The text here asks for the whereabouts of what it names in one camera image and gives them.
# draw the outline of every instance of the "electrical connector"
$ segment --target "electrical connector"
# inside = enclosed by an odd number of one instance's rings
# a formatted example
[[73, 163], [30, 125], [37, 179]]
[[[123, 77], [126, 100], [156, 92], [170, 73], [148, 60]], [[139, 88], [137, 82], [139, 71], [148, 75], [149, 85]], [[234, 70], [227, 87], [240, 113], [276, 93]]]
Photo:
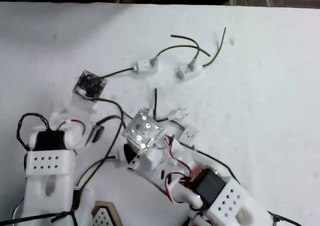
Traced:
[[189, 115], [188, 108], [178, 108], [175, 112], [168, 116], [168, 120], [184, 119]]
[[192, 141], [195, 139], [195, 137], [198, 134], [198, 130], [191, 125], [188, 125], [183, 133], [180, 135], [178, 141], [180, 143], [186, 144], [186, 145], [191, 145]]
[[193, 58], [188, 65], [179, 67], [177, 74], [181, 80], [186, 81], [199, 75], [202, 68], [202, 65], [197, 63], [197, 59]]
[[158, 71], [158, 57], [150, 60], [138, 61], [134, 66], [134, 71], [138, 74], [155, 74]]

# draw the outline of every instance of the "circuit board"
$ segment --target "circuit board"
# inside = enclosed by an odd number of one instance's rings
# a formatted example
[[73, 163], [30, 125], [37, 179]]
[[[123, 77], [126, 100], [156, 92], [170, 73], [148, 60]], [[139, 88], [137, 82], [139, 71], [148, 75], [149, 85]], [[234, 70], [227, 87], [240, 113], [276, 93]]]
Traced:
[[123, 136], [138, 149], [148, 151], [164, 132], [147, 110], [140, 109], [123, 132]]
[[78, 82], [76, 83], [73, 92], [89, 98], [98, 98], [106, 84], [107, 81], [105, 79], [84, 70]]

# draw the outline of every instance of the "red wire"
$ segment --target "red wire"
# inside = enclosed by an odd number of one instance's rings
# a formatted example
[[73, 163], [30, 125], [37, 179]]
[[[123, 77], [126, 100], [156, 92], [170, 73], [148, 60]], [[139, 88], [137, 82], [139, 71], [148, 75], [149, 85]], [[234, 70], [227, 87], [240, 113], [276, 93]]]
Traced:
[[166, 136], [165, 136], [165, 142], [168, 143], [168, 146], [169, 146], [169, 155], [170, 155], [170, 157], [172, 157], [173, 159], [177, 160], [181, 165], [183, 165], [184, 167], [186, 167], [186, 168], [189, 170], [189, 177], [188, 177], [188, 179], [191, 180], [191, 179], [193, 178], [193, 172], [192, 172], [191, 168], [190, 168], [186, 163], [184, 163], [184, 162], [182, 162], [181, 160], [175, 158], [175, 157], [173, 156], [173, 154], [172, 154], [173, 138], [166, 135]]
[[[78, 122], [78, 123], [81, 123], [81, 125], [83, 126], [83, 131], [82, 131], [82, 135], [84, 135], [84, 133], [85, 133], [85, 130], [86, 130], [86, 125], [85, 125], [85, 123], [84, 122], [82, 122], [82, 121], [80, 121], [80, 120], [78, 120], [78, 119], [71, 119], [70, 120], [71, 122]], [[62, 125], [64, 125], [64, 124], [66, 124], [67, 123], [67, 121], [65, 120], [65, 121], [63, 121], [62, 123], [60, 123], [60, 125], [58, 126], [58, 128], [57, 128], [57, 130], [59, 130], [60, 128], [61, 128], [61, 126]]]
[[168, 173], [168, 174], [166, 175], [166, 177], [165, 177], [165, 180], [164, 180], [164, 185], [165, 185], [165, 188], [166, 188], [166, 193], [167, 193], [168, 198], [170, 199], [170, 201], [171, 201], [171, 202], [178, 203], [178, 204], [181, 204], [181, 203], [183, 203], [183, 202], [176, 202], [176, 201], [174, 201], [174, 199], [173, 199], [173, 197], [172, 197], [172, 195], [171, 195], [171, 192], [170, 192], [170, 190], [169, 190], [169, 188], [168, 188], [168, 185], [167, 185], [167, 179], [168, 179], [168, 177], [169, 177], [170, 175], [172, 175], [172, 174], [179, 174], [179, 175], [182, 175], [182, 176], [184, 176], [184, 177], [186, 177], [186, 175], [184, 175], [184, 174], [181, 173], [181, 172], [174, 171], [174, 172]]

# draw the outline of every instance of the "wire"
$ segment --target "wire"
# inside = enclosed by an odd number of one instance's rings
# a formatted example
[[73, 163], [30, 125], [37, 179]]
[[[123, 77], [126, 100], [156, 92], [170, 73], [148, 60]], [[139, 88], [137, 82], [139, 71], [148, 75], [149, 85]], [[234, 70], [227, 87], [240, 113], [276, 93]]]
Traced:
[[56, 212], [56, 213], [47, 213], [47, 214], [41, 214], [41, 215], [35, 215], [35, 216], [29, 216], [29, 217], [22, 217], [22, 218], [16, 218], [16, 219], [10, 219], [10, 220], [5, 220], [0, 222], [0, 226], [5, 226], [5, 225], [10, 225], [10, 224], [15, 224], [19, 222], [27, 222], [27, 221], [32, 221], [32, 220], [37, 220], [37, 219], [43, 219], [43, 218], [49, 218], [49, 217], [55, 217], [51, 220], [51, 222], [56, 221], [57, 219], [60, 219], [62, 217], [71, 215], [73, 224], [74, 226], [79, 226], [77, 219], [75, 217], [75, 212], [69, 211], [63, 211], [63, 212]]
[[131, 117], [129, 114], [127, 114], [127, 112], [123, 111], [124, 115], [127, 116], [128, 118], [130, 118], [131, 120], [133, 119], [133, 117]]
[[201, 51], [202, 53], [204, 53], [206, 56], [210, 57], [210, 54], [208, 52], [206, 52], [205, 50], [203, 50], [202, 48], [200, 47], [195, 47], [195, 46], [190, 46], [190, 45], [177, 45], [177, 46], [172, 46], [172, 47], [168, 47], [168, 48], [165, 48], [163, 49], [162, 51], [160, 51], [156, 57], [160, 56], [163, 52], [167, 51], [167, 50], [171, 50], [171, 49], [174, 49], [174, 48], [181, 48], [181, 47], [188, 47], [188, 48], [194, 48], [194, 49], [197, 49], [199, 51]]
[[[107, 157], [106, 160], [108, 160], [108, 159], [115, 159], [115, 158], [116, 158], [116, 156], [110, 156], [110, 157]], [[102, 160], [103, 160], [103, 158], [100, 159], [100, 160], [98, 160], [98, 161], [96, 161], [96, 162], [94, 162], [93, 164], [91, 164], [91, 165], [84, 171], [84, 173], [80, 176], [80, 178], [79, 178], [78, 182], [76, 183], [76, 185], [79, 186], [81, 180], [82, 180], [83, 177], [86, 175], [86, 173], [87, 173], [90, 169], [92, 169], [94, 166], [96, 166], [98, 163], [100, 163]]]
[[123, 70], [121, 70], [121, 71], [117, 71], [117, 72], [113, 72], [113, 73], [107, 74], [107, 75], [105, 75], [105, 76], [103, 76], [103, 77], [100, 77], [100, 78], [111, 77], [111, 76], [113, 76], [113, 75], [116, 75], [116, 74], [119, 74], [119, 73], [122, 73], [122, 72], [132, 71], [132, 70], [134, 70], [134, 69], [135, 69], [134, 67], [130, 67], [130, 68], [127, 68], [127, 69], [123, 69]]
[[21, 127], [22, 127], [22, 123], [24, 121], [24, 119], [28, 116], [34, 116], [34, 117], [38, 117], [40, 118], [40, 120], [44, 123], [45, 127], [47, 128], [47, 130], [51, 130], [50, 125], [48, 120], [41, 114], [38, 114], [36, 112], [28, 112], [24, 115], [22, 115], [21, 119], [18, 122], [18, 127], [17, 127], [17, 134], [16, 134], [16, 138], [17, 140], [21, 143], [21, 145], [25, 148], [25, 150], [27, 151], [31, 151], [30, 147], [28, 146], [28, 144], [25, 144], [25, 142], [21, 139], [21, 135], [20, 135], [20, 131], [21, 131]]
[[154, 108], [153, 108], [153, 119], [157, 120], [157, 101], [158, 101], [158, 90], [154, 89]]
[[[78, 122], [78, 123], [80, 123], [80, 124], [83, 126], [82, 135], [84, 135], [85, 130], [86, 130], [86, 125], [85, 125], [85, 123], [82, 122], [82, 121], [80, 121], [80, 120], [78, 120], [78, 119], [71, 119], [70, 121], [71, 121], [71, 122]], [[61, 126], [62, 126], [62, 125], [65, 125], [66, 123], [68, 123], [68, 120], [65, 120], [65, 121], [63, 121], [62, 123], [60, 123], [60, 125], [59, 125], [58, 128], [57, 128], [57, 131], [60, 130]]]
[[[224, 167], [226, 167], [228, 169], [229, 173], [231, 174], [231, 176], [240, 184], [239, 180], [236, 178], [235, 174], [232, 172], [231, 168], [228, 165], [226, 165], [225, 163], [221, 162], [220, 160], [218, 160], [218, 159], [216, 159], [216, 158], [214, 158], [214, 157], [212, 157], [212, 156], [210, 156], [210, 155], [208, 155], [208, 154], [206, 154], [206, 153], [204, 153], [204, 152], [202, 152], [200, 150], [195, 150], [195, 151], [197, 153], [200, 153], [200, 154], [202, 154], [202, 155], [204, 155], [204, 156], [206, 156], [206, 157], [208, 157], [208, 158], [220, 163]], [[293, 224], [295, 226], [302, 226], [301, 224], [299, 224], [299, 223], [297, 223], [297, 222], [295, 222], [295, 221], [293, 221], [293, 220], [291, 220], [289, 218], [280, 216], [280, 215], [275, 214], [275, 213], [270, 212], [270, 211], [268, 211], [268, 212], [273, 216], [273, 226], [277, 226], [277, 222], [280, 222], [280, 221], [286, 221], [286, 222], [291, 223], [291, 224]]]
[[184, 175], [183, 173], [181, 172], [178, 172], [178, 171], [173, 171], [173, 172], [170, 172], [166, 175], [165, 177], [165, 180], [164, 180], [164, 185], [165, 185], [165, 189], [166, 189], [166, 193], [168, 195], [168, 198], [170, 199], [171, 202], [173, 202], [174, 204], [182, 204], [183, 202], [177, 202], [174, 200], [172, 194], [171, 194], [171, 191], [169, 189], [169, 186], [168, 186], [168, 178], [170, 175], [173, 175], [173, 174], [179, 174], [179, 175], [182, 175], [184, 177], [187, 177], [186, 175]]
[[16, 218], [16, 213], [20, 207], [20, 205], [22, 204], [22, 202], [24, 201], [24, 197], [20, 200], [20, 202], [14, 207], [13, 211], [12, 211], [12, 219]]
[[168, 144], [168, 146], [169, 146], [169, 155], [170, 155], [170, 157], [173, 158], [174, 160], [178, 161], [182, 166], [184, 166], [185, 168], [188, 169], [188, 171], [189, 171], [188, 180], [191, 180], [191, 179], [193, 178], [193, 173], [192, 173], [191, 168], [190, 168], [185, 162], [177, 159], [177, 158], [174, 157], [174, 155], [172, 154], [172, 144], [173, 144], [173, 141], [174, 141], [174, 137], [169, 137], [169, 136], [166, 135], [164, 138], [165, 138], [164, 141], [165, 141], [166, 144]]
[[100, 120], [99, 122], [96, 123], [96, 125], [99, 126], [99, 125], [101, 125], [101, 124], [103, 124], [103, 123], [105, 123], [105, 122], [107, 122], [107, 121], [109, 121], [109, 120], [115, 119], [115, 118], [120, 119], [120, 120], [121, 120], [121, 124], [120, 124], [120, 126], [119, 126], [119, 128], [118, 128], [118, 131], [117, 131], [117, 133], [116, 133], [116, 135], [115, 135], [115, 137], [114, 137], [114, 139], [113, 139], [113, 141], [112, 141], [112, 143], [111, 143], [111, 146], [109, 147], [108, 151], [106, 152], [106, 155], [104, 156], [103, 160], [98, 164], [98, 166], [95, 168], [95, 170], [92, 172], [92, 174], [88, 177], [88, 179], [87, 179], [87, 180], [84, 182], [84, 184], [81, 186], [80, 191], [83, 191], [83, 189], [84, 189], [85, 186], [89, 183], [89, 181], [91, 180], [91, 178], [95, 175], [95, 173], [99, 170], [99, 168], [100, 168], [100, 167], [104, 164], [104, 162], [107, 160], [107, 158], [108, 158], [108, 156], [109, 156], [112, 148], [114, 147], [115, 142], [116, 142], [116, 140], [117, 140], [117, 138], [118, 138], [118, 136], [119, 136], [119, 133], [120, 133], [120, 130], [121, 130], [121, 126], [124, 125], [124, 119], [121, 118], [121, 117], [119, 117], [119, 116], [117, 116], [117, 115], [112, 115], [112, 116], [108, 116], [108, 117], [106, 117], [106, 118], [104, 118], [104, 119], [102, 119], [102, 120]]
[[240, 184], [240, 182], [239, 182], [239, 180], [237, 179], [237, 177], [235, 176], [234, 172], [232, 172], [231, 168], [230, 168], [228, 165], [226, 165], [224, 162], [222, 162], [222, 161], [220, 161], [219, 159], [216, 159], [215, 157], [212, 157], [212, 156], [210, 156], [209, 154], [206, 154], [205, 152], [202, 152], [202, 151], [200, 151], [200, 150], [195, 149], [195, 151], [196, 151], [197, 153], [200, 153], [200, 154], [202, 154], [202, 155], [204, 155], [204, 156], [212, 159], [213, 161], [218, 162], [219, 164], [221, 164], [222, 166], [224, 166], [225, 168], [227, 168], [228, 171], [229, 171], [229, 173], [231, 174], [231, 176]]
[[185, 39], [185, 40], [188, 40], [188, 41], [191, 41], [191, 42], [195, 43], [195, 44], [196, 44], [196, 47], [198, 47], [198, 50], [197, 50], [196, 55], [194, 56], [194, 58], [197, 58], [197, 57], [198, 57], [199, 52], [200, 52], [200, 50], [199, 50], [199, 44], [198, 44], [194, 39], [189, 38], [189, 37], [184, 37], [184, 36], [178, 36], [178, 35], [171, 35], [171, 37], [173, 37], [173, 38]]
[[174, 120], [170, 120], [170, 122], [174, 123], [175, 125], [178, 125], [182, 130], [185, 130], [185, 127], [183, 127], [180, 123], [178, 123]]
[[273, 212], [270, 212], [268, 211], [268, 213], [270, 213], [273, 217], [273, 226], [277, 226], [277, 222], [280, 222], [280, 221], [285, 221], [285, 222], [288, 222], [288, 223], [291, 223], [295, 226], [302, 226], [300, 223], [297, 223], [289, 218], [286, 218], [286, 217], [283, 217], [283, 216], [280, 216], [278, 214], [275, 214]]
[[157, 88], [154, 89], [154, 109], [153, 109], [153, 119], [156, 122], [165, 122], [169, 119], [167, 117], [162, 119], [157, 119], [157, 101], [158, 101], [158, 90]]
[[125, 116], [126, 113], [124, 112], [124, 110], [122, 109], [122, 106], [118, 102], [113, 101], [113, 100], [109, 100], [109, 99], [106, 99], [106, 98], [101, 98], [101, 97], [98, 97], [98, 98], [86, 97], [86, 99], [88, 99], [88, 100], [97, 100], [97, 101], [102, 101], [102, 102], [109, 102], [109, 103], [115, 104], [120, 110], [121, 118], [124, 119], [124, 116]]
[[217, 58], [217, 56], [218, 56], [218, 54], [219, 54], [219, 52], [221, 50], [222, 44], [224, 43], [225, 33], [226, 33], [226, 27], [224, 28], [223, 35], [222, 35], [222, 40], [221, 40], [219, 49], [217, 50], [215, 56], [211, 59], [211, 61], [209, 61], [208, 63], [204, 64], [203, 67], [209, 66]]

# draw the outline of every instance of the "green wire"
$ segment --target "green wire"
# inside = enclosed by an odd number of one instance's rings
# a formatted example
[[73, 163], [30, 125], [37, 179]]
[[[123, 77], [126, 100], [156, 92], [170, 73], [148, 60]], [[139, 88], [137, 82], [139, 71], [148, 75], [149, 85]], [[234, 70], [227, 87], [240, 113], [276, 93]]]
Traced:
[[214, 60], [217, 58], [217, 56], [218, 56], [218, 54], [219, 54], [219, 52], [220, 52], [220, 50], [221, 50], [222, 44], [224, 43], [225, 33], [226, 33], [226, 28], [224, 28], [223, 35], [222, 35], [222, 40], [221, 40], [219, 49], [217, 50], [215, 56], [212, 58], [211, 61], [209, 61], [208, 63], [204, 64], [203, 67], [209, 66], [209, 65], [210, 65], [212, 62], [214, 62]]

